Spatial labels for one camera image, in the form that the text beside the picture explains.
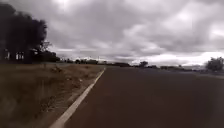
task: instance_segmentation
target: field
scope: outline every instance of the field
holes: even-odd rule
[[[1,64],[0,127],[47,127],[102,69],[75,64]]]

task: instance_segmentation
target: road edge line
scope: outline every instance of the road edge line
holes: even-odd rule
[[[76,109],[85,99],[85,97],[88,95],[88,93],[96,84],[96,82],[103,75],[105,70],[106,68],[104,68],[103,71],[100,72],[99,76],[94,80],[94,82],[89,85],[89,87],[75,100],[75,102],[49,128],[64,128],[64,124],[75,113]]]

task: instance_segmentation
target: asphalt road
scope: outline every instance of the asphalt road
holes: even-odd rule
[[[224,128],[224,80],[108,68],[66,128]]]

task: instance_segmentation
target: dark tree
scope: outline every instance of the dark tree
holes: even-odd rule
[[[0,2],[0,60],[7,57],[6,36],[9,32],[10,20],[16,10],[9,4]]]
[[[206,64],[206,69],[211,71],[221,71],[223,69],[223,62],[224,59],[222,57],[211,58]]]
[[[45,21],[32,19],[30,15],[19,12],[11,19],[10,24],[6,44],[10,60],[15,61],[18,55],[19,59],[23,58],[25,62],[31,62],[32,52],[40,54],[46,47]]]
[[[147,65],[148,65],[147,61],[142,61],[142,62],[140,62],[139,67],[145,67]]]

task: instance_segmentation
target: sky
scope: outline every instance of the sky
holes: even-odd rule
[[[44,19],[71,59],[201,65],[224,57],[224,0],[2,0]]]

